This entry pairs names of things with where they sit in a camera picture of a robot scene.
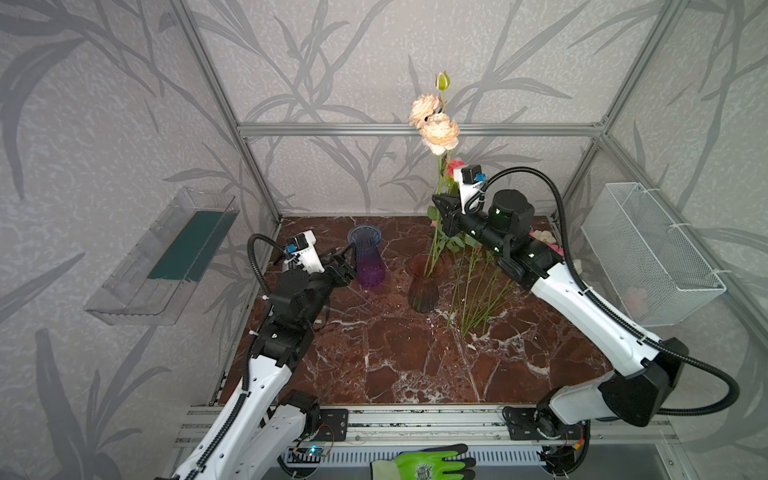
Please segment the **pink red rose stem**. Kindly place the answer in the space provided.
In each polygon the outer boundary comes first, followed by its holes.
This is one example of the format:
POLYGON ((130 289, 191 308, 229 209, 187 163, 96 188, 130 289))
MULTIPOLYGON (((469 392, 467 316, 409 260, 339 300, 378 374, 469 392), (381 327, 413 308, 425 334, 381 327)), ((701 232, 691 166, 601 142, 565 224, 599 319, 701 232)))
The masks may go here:
MULTIPOLYGON (((444 154, 439 158, 438 166, 440 168, 440 172, 435 193, 457 194, 459 187, 458 183, 454 180, 453 172, 456 168, 464 166, 464 162, 457 158, 451 159, 448 154, 444 154)), ((430 248, 430 255, 432 257, 439 257, 445 247, 448 247, 452 253, 456 253, 465 247, 463 234, 446 236, 442 231, 442 227, 439 226, 440 215, 434 205, 428 207, 427 216, 431 220, 431 225, 434 228, 433 242, 430 248)))

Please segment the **red glass vase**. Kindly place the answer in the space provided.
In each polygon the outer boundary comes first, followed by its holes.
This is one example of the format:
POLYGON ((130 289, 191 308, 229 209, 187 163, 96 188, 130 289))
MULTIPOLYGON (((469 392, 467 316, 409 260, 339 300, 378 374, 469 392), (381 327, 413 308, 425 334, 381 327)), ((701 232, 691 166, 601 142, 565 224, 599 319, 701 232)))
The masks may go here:
POLYGON ((446 273, 446 265, 439 258, 434 267, 427 253, 411 257, 407 262, 411 275, 411 284, 407 292, 410 307, 419 313, 427 313, 436 308, 440 298, 440 285, 446 273))

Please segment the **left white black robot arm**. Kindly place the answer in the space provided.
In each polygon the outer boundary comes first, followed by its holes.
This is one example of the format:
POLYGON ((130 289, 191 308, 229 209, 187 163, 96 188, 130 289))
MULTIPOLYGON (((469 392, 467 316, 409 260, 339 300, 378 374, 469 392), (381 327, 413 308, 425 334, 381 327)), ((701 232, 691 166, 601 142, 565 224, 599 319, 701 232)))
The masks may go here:
POLYGON ((285 267, 266 295, 240 387, 173 478, 260 479, 291 444, 319 430, 315 397, 292 391, 277 398, 309 350, 332 292, 356 276, 344 249, 318 254, 315 243, 305 231, 283 246, 285 267))

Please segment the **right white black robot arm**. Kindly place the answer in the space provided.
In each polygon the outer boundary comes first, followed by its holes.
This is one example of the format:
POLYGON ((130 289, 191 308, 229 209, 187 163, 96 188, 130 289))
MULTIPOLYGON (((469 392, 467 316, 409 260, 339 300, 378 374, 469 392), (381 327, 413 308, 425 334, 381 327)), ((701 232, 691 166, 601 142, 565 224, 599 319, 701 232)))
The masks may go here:
POLYGON ((731 375, 690 357, 678 339, 663 340, 630 320, 582 280, 566 231, 561 233, 561 253, 532 237, 534 208, 521 192, 502 189, 489 207, 484 205, 495 182, 517 173, 531 174, 547 185, 560 226, 566 228, 564 202, 555 183, 543 172, 524 166, 507 168, 491 177, 478 165, 453 168, 451 177, 457 192, 432 197, 440 215, 437 224, 450 237, 462 233, 484 247, 512 281, 554 307, 584 334, 613 369, 591 381, 551 390, 528 416, 507 408, 508 423, 528 422, 543 436, 557 438, 566 427, 592 420, 622 420, 645 427, 657 414, 705 416, 735 404, 741 389, 731 375), (727 387, 724 397, 705 406, 664 407, 684 366, 723 381, 727 387))

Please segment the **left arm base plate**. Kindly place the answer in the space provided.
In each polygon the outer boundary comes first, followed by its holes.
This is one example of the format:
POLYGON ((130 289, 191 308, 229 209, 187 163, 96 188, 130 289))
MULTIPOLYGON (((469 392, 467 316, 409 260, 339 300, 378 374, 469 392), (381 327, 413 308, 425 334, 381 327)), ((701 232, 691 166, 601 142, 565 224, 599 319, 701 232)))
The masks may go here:
POLYGON ((350 411, 345 408, 319 408, 310 411, 302 440, 319 442, 345 441, 350 411))

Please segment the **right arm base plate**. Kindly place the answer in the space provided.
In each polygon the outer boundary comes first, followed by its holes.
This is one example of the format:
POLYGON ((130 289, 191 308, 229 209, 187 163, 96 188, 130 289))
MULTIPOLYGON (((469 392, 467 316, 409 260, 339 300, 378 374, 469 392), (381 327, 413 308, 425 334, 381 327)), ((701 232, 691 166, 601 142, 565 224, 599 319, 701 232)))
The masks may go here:
POLYGON ((548 408, 505 406, 501 414, 511 440, 575 442, 589 425, 588 421, 565 424, 548 408))

